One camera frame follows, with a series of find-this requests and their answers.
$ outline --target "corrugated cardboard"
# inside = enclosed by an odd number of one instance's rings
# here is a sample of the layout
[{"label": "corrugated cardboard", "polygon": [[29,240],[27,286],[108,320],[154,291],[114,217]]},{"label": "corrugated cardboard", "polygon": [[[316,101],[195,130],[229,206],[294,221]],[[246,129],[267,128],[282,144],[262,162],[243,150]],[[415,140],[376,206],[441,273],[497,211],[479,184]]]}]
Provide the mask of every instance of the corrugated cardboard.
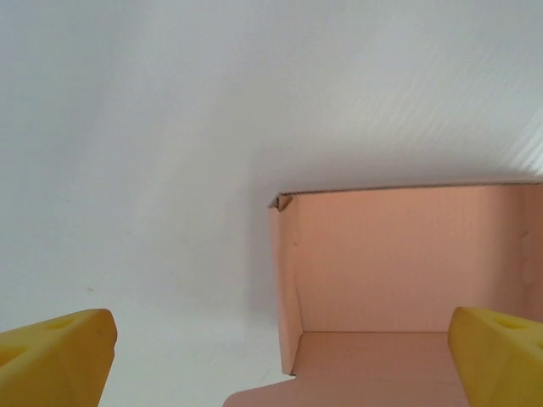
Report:
[{"label": "corrugated cardboard", "polygon": [[270,207],[283,372],[225,405],[467,405],[457,306],[543,321],[543,186],[282,194]]}]

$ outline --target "white backdrop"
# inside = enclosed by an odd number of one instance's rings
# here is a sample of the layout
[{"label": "white backdrop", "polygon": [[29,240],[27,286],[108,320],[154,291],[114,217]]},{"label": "white backdrop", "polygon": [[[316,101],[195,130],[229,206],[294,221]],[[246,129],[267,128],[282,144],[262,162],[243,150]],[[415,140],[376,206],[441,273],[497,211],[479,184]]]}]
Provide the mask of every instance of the white backdrop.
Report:
[{"label": "white backdrop", "polygon": [[0,0],[0,330],[91,307],[101,405],[280,374],[266,206],[541,167],[543,3]]}]

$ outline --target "hole in yellow part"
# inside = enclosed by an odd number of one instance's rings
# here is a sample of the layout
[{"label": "hole in yellow part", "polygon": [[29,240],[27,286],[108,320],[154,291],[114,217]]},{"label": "hole in yellow part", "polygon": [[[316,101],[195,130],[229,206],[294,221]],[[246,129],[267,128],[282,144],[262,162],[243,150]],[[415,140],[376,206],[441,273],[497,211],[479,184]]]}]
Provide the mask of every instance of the hole in yellow part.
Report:
[{"label": "hole in yellow part", "polygon": [[11,362],[20,354],[24,353],[26,348],[22,346],[3,346],[0,345],[0,368]]},{"label": "hole in yellow part", "polygon": [[68,326],[69,324],[71,324],[73,321],[74,321],[73,318],[68,318],[68,319],[66,319],[66,320],[60,320],[60,321],[51,322],[50,324],[47,324],[47,325],[46,325],[46,328],[47,328],[47,329],[60,329],[60,328],[64,328],[65,326]]},{"label": "hole in yellow part", "polygon": [[495,318],[494,321],[507,329],[526,329],[526,326],[520,325],[515,321],[506,320],[505,318]]}]

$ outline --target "white surface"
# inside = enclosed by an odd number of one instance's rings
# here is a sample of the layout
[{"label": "white surface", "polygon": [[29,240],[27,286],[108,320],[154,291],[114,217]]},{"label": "white surface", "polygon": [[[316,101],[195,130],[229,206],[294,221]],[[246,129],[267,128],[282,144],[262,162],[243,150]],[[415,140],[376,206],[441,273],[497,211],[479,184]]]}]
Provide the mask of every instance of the white surface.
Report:
[{"label": "white surface", "polygon": [[0,2],[0,329],[112,309],[104,407],[278,380],[273,194],[537,172],[542,18],[529,1]]}]

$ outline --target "cardboard box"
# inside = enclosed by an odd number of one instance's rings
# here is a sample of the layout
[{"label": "cardboard box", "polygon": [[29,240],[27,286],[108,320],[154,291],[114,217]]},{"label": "cardboard box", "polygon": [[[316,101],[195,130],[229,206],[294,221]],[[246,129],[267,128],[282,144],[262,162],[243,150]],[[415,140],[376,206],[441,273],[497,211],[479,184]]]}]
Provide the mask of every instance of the cardboard box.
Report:
[{"label": "cardboard box", "polygon": [[270,207],[283,372],[227,407],[466,406],[457,306],[543,321],[543,185],[281,194]]}]

